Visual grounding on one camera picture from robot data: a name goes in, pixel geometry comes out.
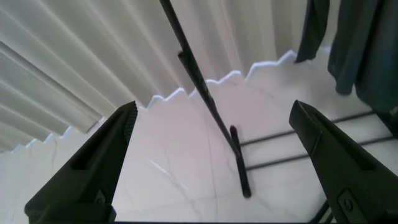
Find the hanging garment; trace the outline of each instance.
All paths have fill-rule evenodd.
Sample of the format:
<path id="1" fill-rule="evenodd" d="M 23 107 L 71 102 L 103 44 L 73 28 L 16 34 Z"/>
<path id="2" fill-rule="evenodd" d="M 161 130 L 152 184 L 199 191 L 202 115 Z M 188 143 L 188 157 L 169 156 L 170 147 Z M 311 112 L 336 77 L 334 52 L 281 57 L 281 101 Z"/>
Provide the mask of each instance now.
<path id="1" fill-rule="evenodd" d="M 329 0 L 308 0 L 296 62 L 315 58 L 325 35 Z M 343 0 L 328 71 L 336 91 L 358 97 L 376 111 L 398 106 L 398 1 Z"/>

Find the black sleeve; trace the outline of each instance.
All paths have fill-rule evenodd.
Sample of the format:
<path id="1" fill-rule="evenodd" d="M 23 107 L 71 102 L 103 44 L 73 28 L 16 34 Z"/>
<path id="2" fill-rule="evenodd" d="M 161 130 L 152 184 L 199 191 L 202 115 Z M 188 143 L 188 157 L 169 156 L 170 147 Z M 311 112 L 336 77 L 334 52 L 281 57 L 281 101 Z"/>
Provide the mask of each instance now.
<path id="1" fill-rule="evenodd" d="M 328 25 L 330 0 L 308 0 L 303 36 L 295 63 L 314 59 Z"/>

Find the clothes rack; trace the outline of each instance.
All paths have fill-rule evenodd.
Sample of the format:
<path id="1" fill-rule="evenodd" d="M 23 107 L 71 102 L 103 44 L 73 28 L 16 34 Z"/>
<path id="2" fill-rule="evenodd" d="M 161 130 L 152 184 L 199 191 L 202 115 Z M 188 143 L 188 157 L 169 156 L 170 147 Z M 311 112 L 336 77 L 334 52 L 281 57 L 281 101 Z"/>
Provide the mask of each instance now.
<path id="1" fill-rule="evenodd" d="M 280 137 L 288 136 L 291 134 L 295 134 L 295 131 L 294 130 L 284 131 L 281 133 L 271 134 L 271 135 L 264 136 L 261 138 L 256 138 L 256 139 L 252 139 L 252 140 L 248 140 L 248 141 L 244 141 L 244 142 L 239 142 L 238 132 L 237 132 L 235 126 L 232 125 L 228 131 L 223 120 L 221 119 L 220 114 L 217 111 L 216 104 L 215 104 L 213 98 L 211 97 L 210 92 L 208 91 L 206 82 L 201 74 L 201 71 L 196 62 L 195 56 L 193 55 L 193 52 L 189 46 L 188 40 L 185 37 L 185 34 L 184 34 L 182 27 L 178 21 L 177 15 L 172 7 L 170 0 L 160 0 L 160 3 L 163 7 L 163 10 L 165 11 L 167 19 L 169 20 L 170 25 L 172 26 L 172 29 L 173 29 L 173 31 L 181 45 L 181 48 L 182 48 L 182 51 L 178 53 L 178 58 L 180 59 L 184 68 L 186 69 L 187 73 L 189 74 L 189 76 L 190 76 L 193 84 L 195 85 L 196 89 L 198 90 L 202 100 L 205 102 L 208 110 L 210 111 L 210 113 L 211 113 L 212 117 L 214 118 L 214 120 L 216 121 L 220 131 L 223 133 L 223 136 L 225 137 L 227 143 L 229 144 L 231 150 L 233 151 L 235 158 L 236 158 L 236 165 L 238 167 L 239 179 L 241 182 L 243 196 L 245 198 L 250 198 L 252 193 L 251 193 L 251 189 L 250 189 L 250 185 L 249 185 L 249 181 L 248 181 L 247 171 L 252 171 L 255 169 L 274 166 L 277 164 L 283 164 L 286 162 L 292 162 L 292 161 L 296 161 L 299 159 L 306 159 L 306 158 L 308 158 L 308 154 L 287 157 L 285 159 L 279 159 L 279 160 L 275 160 L 275 161 L 265 162 L 262 164 L 256 164 L 256 165 L 249 166 L 249 167 L 246 167 L 244 165 L 244 158 L 243 158 L 243 154 L 241 151 L 241 147 L 244 147 L 244 146 L 247 146 L 250 144 L 259 143 L 259 142 L 269 141 L 271 139 L 280 138 Z M 391 119 L 389 118 L 388 114 L 378 114 L 373 111 L 368 111 L 365 113 L 358 113 L 358 114 L 347 116 L 344 118 L 339 118 L 339 119 L 334 120 L 333 122 L 340 123 L 340 122 L 344 122 L 344 121 L 362 118 L 362 117 L 369 116 L 372 114 L 377 114 L 385 124 L 386 124 L 386 122 L 388 123 L 388 124 L 386 124 L 386 126 L 393 133 L 393 136 L 363 141 L 363 142 L 359 143 L 360 145 L 366 146 L 366 145 L 370 145 L 370 144 L 375 144 L 377 142 L 390 141 L 390 140 L 393 140 L 396 137 L 398 137 L 398 134 L 397 134 L 398 129 L 396 128 L 398 126 L 396 124 L 394 124 L 394 125 L 391 124 L 391 121 L 390 121 Z M 327 202 L 325 202 L 324 205 L 322 206 L 322 208 L 315 215 L 315 217 L 310 221 L 310 223 L 318 223 L 319 220 L 322 218 L 322 216 L 326 213 L 327 209 L 328 209 L 328 204 L 327 204 Z"/>

